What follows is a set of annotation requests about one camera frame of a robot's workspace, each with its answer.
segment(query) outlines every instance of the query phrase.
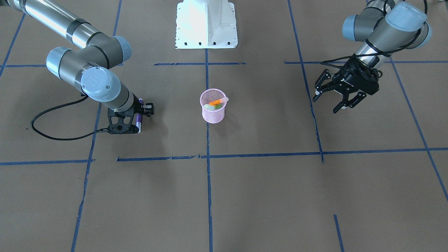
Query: purple marker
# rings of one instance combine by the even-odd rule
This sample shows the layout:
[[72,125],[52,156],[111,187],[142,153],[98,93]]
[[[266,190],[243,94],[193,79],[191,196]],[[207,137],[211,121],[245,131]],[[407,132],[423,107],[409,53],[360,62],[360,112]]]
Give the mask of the purple marker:
[[[143,105],[143,100],[142,99],[138,99],[138,101]],[[140,133],[142,131],[142,120],[143,120],[143,116],[142,114],[137,113],[137,128],[138,128],[138,132]]]

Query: robotic arm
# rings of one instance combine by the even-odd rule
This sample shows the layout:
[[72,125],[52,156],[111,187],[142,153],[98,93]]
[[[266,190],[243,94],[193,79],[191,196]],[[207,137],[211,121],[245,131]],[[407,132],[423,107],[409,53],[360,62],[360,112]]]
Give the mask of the robotic arm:
[[[348,58],[332,77],[325,69],[315,83],[316,95],[313,102],[327,92],[334,90],[342,95],[342,101],[333,109],[353,108],[367,94],[373,95],[379,90],[378,79],[382,72],[378,68],[394,53],[403,49],[423,46],[432,35],[426,14],[418,8],[401,0],[373,0],[360,15],[348,17],[342,27],[343,36],[353,41],[362,41],[355,54],[331,61]],[[357,94],[349,100],[349,95]]]
[[[52,0],[0,0],[2,5],[23,11],[81,48],[77,52],[64,47],[53,49],[47,57],[47,68],[59,79],[108,107],[108,133],[138,133],[137,126],[132,124],[134,115],[149,117],[154,114],[152,103],[141,104],[109,70],[131,57],[132,49],[126,39],[108,37]],[[118,118],[115,124],[113,117]]]

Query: black cable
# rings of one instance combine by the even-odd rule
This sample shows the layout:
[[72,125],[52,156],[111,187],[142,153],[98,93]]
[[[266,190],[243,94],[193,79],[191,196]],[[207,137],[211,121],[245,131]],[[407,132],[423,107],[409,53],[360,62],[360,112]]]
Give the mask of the black cable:
[[55,109],[60,109],[60,108],[63,108],[63,107],[67,107],[67,106],[70,106],[70,105],[73,105],[73,104],[77,104],[77,103],[83,102],[83,101],[85,101],[87,98],[89,98],[89,97],[88,97],[88,96],[85,96],[85,97],[81,98],[80,100],[73,101],[73,102],[69,102],[69,103],[66,103],[66,104],[62,104],[62,105],[59,105],[59,106],[53,107],[53,108],[51,108],[51,109],[47,109],[47,110],[45,110],[45,111],[40,112],[39,114],[37,114],[37,115],[33,118],[33,120],[31,120],[31,128],[33,128],[34,131],[36,131],[39,135],[41,135],[41,136],[43,136],[43,137],[46,137],[46,138],[49,138],[49,139],[52,139],[52,140],[58,140],[58,141],[78,140],[78,139],[85,138],[85,137],[88,137],[88,136],[90,136],[90,135],[93,135],[93,134],[95,134],[95,133],[99,133],[99,132],[107,132],[107,131],[108,131],[108,128],[103,128],[103,129],[95,130],[95,131],[93,131],[93,132],[90,132],[90,133],[88,133],[88,134],[86,134],[86,135],[84,135],[84,136],[80,136],[80,137],[74,137],[74,138],[56,138],[56,137],[48,136],[48,135],[46,135],[46,134],[40,132],[38,129],[36,129],[36,128],[34,127],[34,122],[37,120],[37,118],[39,118],[39,117],[42,116],[43,114],[46,114],[46,113],[48,113],[48,112],[50,112],[50,111],[52,111],[52,110],[55,110]]
[[423,0],[423,3],[425,4],[425,14],[428,14],[428,2]]
[[406,45],[404,45],[404,46],[402,46],[402,47],[400,47],[399,49],[396,49],[396,50],[392,50],[392,51],[388,51],[388,52],[377,52],[377,53],[345,56],[345,57],[340,57],[340,58],[336,58],[336,59],[332,59],[332,60],[328,60],[328,61],[322,61],[320,64],[341,69],[342,68],[341,66],[329,64],[329,62],[340,61],[340,60],[344,60],[344,59],[359,58],[359,57],[365,57],[365,56],[387,55],[387,54],[392,54],[394,52],[399,52],[401,50],[406,49],[408,46],[412,45],[417,40],[417,38],[420,35],[420,33],[421,33],[420,30],[418,30],[417,34],[415,35],[414,39],[411,40],[411,42],[407,43]]
[[386,5],[388,4],[389,0],[384,0],[384,5],[383,5],[383,12],[384,15],[386,16],[387,12],[386,12]]

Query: blue joint cap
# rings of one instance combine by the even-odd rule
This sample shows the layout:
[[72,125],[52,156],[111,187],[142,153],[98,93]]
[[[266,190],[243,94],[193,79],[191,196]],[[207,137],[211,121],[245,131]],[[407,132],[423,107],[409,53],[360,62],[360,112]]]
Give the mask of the blue joint cap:
[[113,36],[113,38],[116,38],[118,42],[121,45],[121,50],[123,51],[123,62],[128,60],[132,55],[132,48],[129,42],[122,36]]
[[59,65],[60,61],[62,60],[62,57],[64,54],[68,51],[71,51],[70,49],[66,47],[57,47],[53,49],[47,56],[47,68],[48,70],[54,74],[56,77],[60,79],[59,75]]
[[420,45],[418,45],[417,47],[415,47],[415,48],[413,48],[413,49],[417,49],[417,48],[420,48],[420,47],[426,45],[426,43],[428,43],[428,41],[431,39],[431,36],[432,36],[432,28],[431,28],[431,26],[430,26],[428,23],[426,23],[426,24],[428,25],[428,34],[426,35],[425,40],[424,40]]
[[94,66],[82,74],[81,88],[90,98],[99,102],[109,102],[120,94],[121,82],[109,69]]
[[400,2],[385,17],[390,26],[406,32],[420,29],[426,18],[423,11],[408,4],[408,2]]
[[348,40],[355,40],[355,19],[356,15],[348,16],[342,25],[342,36]]

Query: orange marker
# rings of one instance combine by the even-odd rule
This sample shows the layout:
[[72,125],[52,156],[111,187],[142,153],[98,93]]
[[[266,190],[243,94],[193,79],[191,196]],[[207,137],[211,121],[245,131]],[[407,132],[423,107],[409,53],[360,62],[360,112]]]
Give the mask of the orange marker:
[[228,97],[224,97],[224,98],[221,98],[221,99],[219,99],[219,100],[214,100],[214,101],[210,102],[209,105],[211,105],[211,106],[215,106],[215,105],[224,103],[224,102],[226,102],[226,101],[228,101]]

